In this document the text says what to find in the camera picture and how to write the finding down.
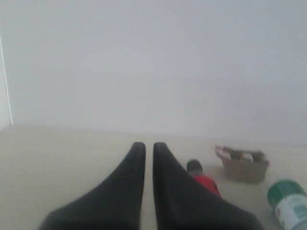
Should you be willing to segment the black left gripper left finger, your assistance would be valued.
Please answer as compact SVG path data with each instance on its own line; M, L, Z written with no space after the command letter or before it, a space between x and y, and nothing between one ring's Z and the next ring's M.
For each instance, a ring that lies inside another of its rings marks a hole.
M134 142L118 167L96 188L50 212L41 230L138 230L146 147Z

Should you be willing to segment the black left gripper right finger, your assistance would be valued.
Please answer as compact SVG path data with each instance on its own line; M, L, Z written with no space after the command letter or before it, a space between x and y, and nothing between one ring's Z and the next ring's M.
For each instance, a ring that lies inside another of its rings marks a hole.
M198 183L163 142L153 145L153 194L159 230L262 230L260 221Z

